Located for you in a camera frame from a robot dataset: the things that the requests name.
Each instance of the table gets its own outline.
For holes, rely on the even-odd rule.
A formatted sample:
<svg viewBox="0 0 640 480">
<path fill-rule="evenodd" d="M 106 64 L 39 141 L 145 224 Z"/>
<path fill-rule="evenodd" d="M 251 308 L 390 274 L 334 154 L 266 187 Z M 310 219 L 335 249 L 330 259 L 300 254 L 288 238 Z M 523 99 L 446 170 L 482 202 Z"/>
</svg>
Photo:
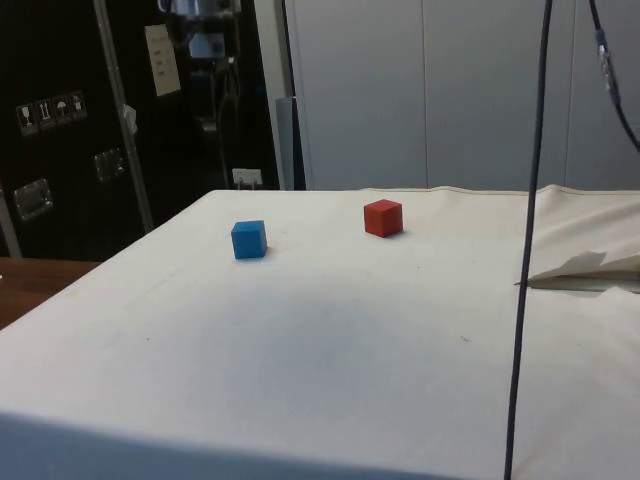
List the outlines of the table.
<svg viewBox="0 0 640 480">
<path fill-rule="evenodd" d="M 380 198 L 405 233 L 363 231 Z M 455 189 L 205 196 L 0 332 L 0 476 L 500 478 L 525 210 Z M 532 273 L 633 263 L 639 212 L 637 193 L 544 190 Z M 238 262 L 231 228 L 256 219 L 268 254 Z M 636 477 L 639 309 L 530 293 L 518 478 Z"/>
<path fill-rule="evenodd" d="M 94 262 L 0 257 L 0 330 L 97 265 Z"/>
</svg>

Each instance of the wooden block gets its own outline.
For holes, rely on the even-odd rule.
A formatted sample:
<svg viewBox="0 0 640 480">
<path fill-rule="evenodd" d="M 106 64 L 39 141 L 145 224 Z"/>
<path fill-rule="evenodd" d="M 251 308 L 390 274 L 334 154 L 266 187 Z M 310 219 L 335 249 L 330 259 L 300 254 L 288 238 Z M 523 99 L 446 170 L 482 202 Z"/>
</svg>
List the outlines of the wooden block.
<svg viewBox="0 0 640 480">
<path fill-rule="evenodd" d="M 262 220 L 238 222 L 231 230 L 233 253 L 238 260 L 260 258 L 267 253 L 267 234 Z"/>
<path fill-rule="evenodd" d="M 378 200 L 364 207 L 364 229 L 379 237 L 388 237 L 402 231 L 402 204 L 391 200 Z"/>
</svg>

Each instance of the cable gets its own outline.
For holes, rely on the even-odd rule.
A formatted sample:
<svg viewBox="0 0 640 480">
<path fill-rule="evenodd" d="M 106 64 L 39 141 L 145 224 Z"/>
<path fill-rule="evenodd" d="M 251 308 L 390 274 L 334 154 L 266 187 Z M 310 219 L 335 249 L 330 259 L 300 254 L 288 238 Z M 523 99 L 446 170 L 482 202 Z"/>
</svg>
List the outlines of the cable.
<svg viewBox="0 0 640 480">
<path fill-rule="evenodd" d="M 533 244 L 533 227 L 536 213 L 536 193 L 538 190 L 538 173 L 540 170 L 540 152 L 542 150 L 542 130 L 544 126 L 544 101 L 547 88 L 547 51 L 549 47 L 549 30 L 551 27 L 551 10 L 553 0 L 546 0 L 542 39 L 540 41 L 540 63 L 538 66 L 538 99 L 536 107 L 536 130 L 531 164 L 529 184 L 529 203 L 527 207 L 527 226 L 525 230 L 522 272 L 518 294 L 518 313 L 516 316 L 516 332 L 513 348 L 513 367 L 511 370 L 511 390 L 509 392 L 509 418 L 507 421 L 507 449 L 504 462 L 504 479 L 511 480 L 513 470 L 513 447 L 516 429 L 516 405 L 518 403 L 518 384 L 520 382 L 520 362 L 522 359 L 522 333 L 524 330 L 524 313 L 529 287 L 529 266 L 531 264 L 531 246 Z"/>
<path fill-rule="evenodd" d="M 627 116 L 624 114 L 622 105 L 617 104 L 615 107 L 616 107 L 616 113 L 618 114 L 618 118 L 620 119 L 620 123 L 622 123 L 622 128 L 624 128 L 624 131 L 629 137 L 629 140 L 631 140 L 631 143 L 633 144 L 633 146 L 636 148 L 638 153 L 640 153 L 640 142 L 638 141 L 638 138 L 636 137 L 635 133 L 633 133 L 633 130 L 631 129 L 631 125 L 629 125 L 629 121 L 627 120 Z"/>
<path fill-rule="evenodd" d="M 593 17 L 593 24 L 596 27 L 596 30 L 602 30 L 600 14 L 598 13 L 598 7 L 596 7 L 596 0 L 589 0 L 589 6 L 591 7 L 591 16 Z"/>
<path fill-rule="evenodd" d="M 611 60 L 611 52 L 607 44 L 607 38 L 602 29 L 600 23 L 600 13 L 596 5 L 596 0 L 589 0 L 589 6 L 591 7 L 591 18 L 593 19 L 593 26 L 596 29 L 596 43 L 598 44 L 598 58 L 600 59 L 600 68 L 602 69 L 602 75 L 604 76 L 605 85 L 611 97 L 611 101 L 616 109 L 618 119 L 622 124 L 622 128 L 631 140 L 634 148 L 640 153 L 640 141 L 633 133 L 633 129 L 629 125 L 627 116 L 622 108 L 622 99 L 620 96 L 620 88 L 618 87 L 618 80 L 616 79 L 615 71 L 613 69 L 613 62 Z"/>
</svg>

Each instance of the white panel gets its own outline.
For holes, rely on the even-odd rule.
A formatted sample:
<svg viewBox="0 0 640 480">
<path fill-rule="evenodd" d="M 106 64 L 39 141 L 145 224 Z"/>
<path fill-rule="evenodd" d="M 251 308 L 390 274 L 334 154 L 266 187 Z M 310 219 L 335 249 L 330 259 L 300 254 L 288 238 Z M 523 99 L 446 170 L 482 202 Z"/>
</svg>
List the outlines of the white panel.
<svg viewBox="0 0 640 480">
<path fill-rule="evenodd" d="M 640 2 L 599 1 L 602 25 L 629 121 L 640 125 Z M 605 91 L 587 2 L 579 2 L 567 184 L 587 189 L 640 188 L 640 158 Z"/>
<path fill-rule="evenodd" d="M 281 38 L 281 34 L 283 35 L 284 32 L 279 29 L 282 5 L 278 0 L 259 0 L 255 2 L 255 9 L 262 68 L 269 101 L 273 146 L 278 169 L 278 183 L 280 189 L 284 190 L 286 182 L 282 164 L 281 132 L 280 125 L 278 125 L 276 101 L 291 95 L 291 86 L 288 78 L 291 72 L 289 72 L 286 47 L 283 46 L 284 39 Z"/>
<path fill-rule="evenodd" d="M 564 181 L 574 5 L 553 10 L 541 185 Z M 527 188 L 543 9 L 425 0 L 430 186 Z"/>
<path fill-rule="evenodd" d="M 307 184 L 426 186 L 421 0 L 290 0 Z"/>
</svg>

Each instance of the metal bracket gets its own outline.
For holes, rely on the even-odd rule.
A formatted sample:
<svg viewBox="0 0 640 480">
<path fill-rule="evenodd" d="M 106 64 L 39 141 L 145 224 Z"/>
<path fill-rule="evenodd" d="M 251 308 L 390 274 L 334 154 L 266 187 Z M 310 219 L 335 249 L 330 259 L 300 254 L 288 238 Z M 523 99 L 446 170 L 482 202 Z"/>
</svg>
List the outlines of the metal bracket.
<svg viewBox="0 0 640 480">
<path fill-rule="evenodd" d="M 13 199 L 23 222 L 33 220 L 53 208 L 53 196 L 46 178 L 16 189 Z"/>
</svg>

